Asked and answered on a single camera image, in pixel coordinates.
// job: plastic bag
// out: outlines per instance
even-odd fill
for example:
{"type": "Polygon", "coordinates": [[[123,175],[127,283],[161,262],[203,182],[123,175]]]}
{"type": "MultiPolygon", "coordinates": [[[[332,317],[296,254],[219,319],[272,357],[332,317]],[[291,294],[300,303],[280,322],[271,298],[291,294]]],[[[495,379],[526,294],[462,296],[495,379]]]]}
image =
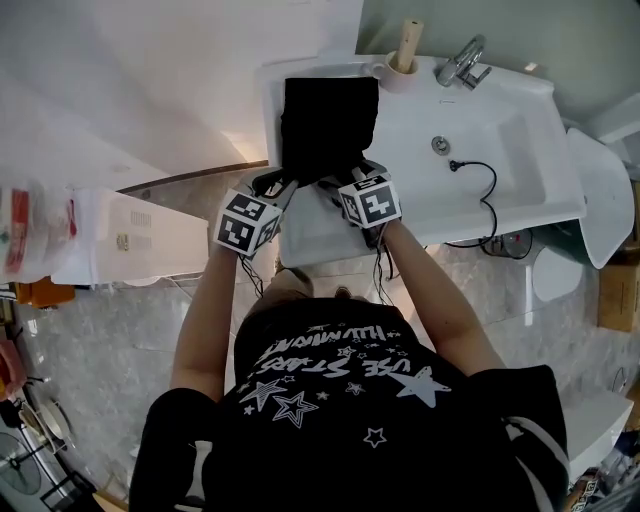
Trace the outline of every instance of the plastic bag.
{"type": "Polygon", "coordinates": [[[0,178],[0,282],[33,283],[58,270],[76,236],[71,191],[0,178]]]}

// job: cup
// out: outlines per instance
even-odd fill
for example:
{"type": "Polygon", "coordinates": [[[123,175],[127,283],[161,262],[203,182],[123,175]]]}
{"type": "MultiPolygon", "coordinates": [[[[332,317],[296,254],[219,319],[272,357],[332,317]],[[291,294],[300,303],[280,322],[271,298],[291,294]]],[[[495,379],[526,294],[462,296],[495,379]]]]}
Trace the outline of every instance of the cup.
{"type": "Polygon", "coordinates": [[[367,76],[372,76],[380,82],[380,87],[386,89],[389,92],[400,93],[406,91],[411,84],[415,81],[418,73],[418,61],[415,57],[411,61],[408,73],[400,73],[393,69],[391,62],[396,56],[396,52],[393,51],[384,58],[383,62],[376,62],[375,64],[365,64],[362,66],[362,71],[367,76]]]}

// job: white sink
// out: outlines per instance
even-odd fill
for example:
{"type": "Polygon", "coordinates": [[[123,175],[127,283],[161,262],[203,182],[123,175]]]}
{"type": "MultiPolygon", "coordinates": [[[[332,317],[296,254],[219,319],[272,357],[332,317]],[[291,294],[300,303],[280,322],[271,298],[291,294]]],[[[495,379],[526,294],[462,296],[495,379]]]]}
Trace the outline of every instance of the white sink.
{"type": "MultiPolygon", "coordinates": [[[[308,59],[263,68],[259,78],[269,164],[280,165],[285,78],[359,76],[363,64],[381,59],[308,59]]],[[[403,221],[422,244],[491,234],[491,214],[479,201],[491,184],[491,172],[470,165],[453,173],[449,159],[479,160],[495,169],[498,182],[488,201],[496,210],[498,234],[585,215],[552,83],[494,67],[474,91],[455,84],[445,88],[434,75],[444,61],[418,60],[411,91],[392,94],[380,89],[373,143],[365,157],[390,172],[403,221]],[[436,136],[451,145],[446,157],[431,147],[436,136]]],[[[475,74],[484,68],[478,64],[475,74]]],[[[299,266],[370,251],[360,231],[309,186],[295,193],[285,214],[280,252],[284,265],[299,266]]]]}

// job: fan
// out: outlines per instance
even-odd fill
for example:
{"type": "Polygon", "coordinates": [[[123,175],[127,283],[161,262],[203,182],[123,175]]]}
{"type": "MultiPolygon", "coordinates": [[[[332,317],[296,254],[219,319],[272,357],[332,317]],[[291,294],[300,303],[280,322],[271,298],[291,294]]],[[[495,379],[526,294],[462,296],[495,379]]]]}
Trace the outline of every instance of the fan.
{"type": "Polygon", "coordinates": [[[31,496],[40,490],[42,476],[33,455],[18,439],[0,434],[0,477],[16,491],[31,496]]]}

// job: drain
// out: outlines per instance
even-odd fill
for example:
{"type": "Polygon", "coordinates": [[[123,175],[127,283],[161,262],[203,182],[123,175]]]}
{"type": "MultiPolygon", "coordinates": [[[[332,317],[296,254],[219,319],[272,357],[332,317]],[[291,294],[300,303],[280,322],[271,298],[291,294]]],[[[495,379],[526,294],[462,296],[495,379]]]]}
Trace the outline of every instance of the drain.
{"type": "Polygon", "coordinates": [[[449,145],[449,141],[444,137],[434,137],[431,140],[431,147],[433,150],[441,156],[448,155],[449,151],[451,151],[451,146],[449,145]]]}

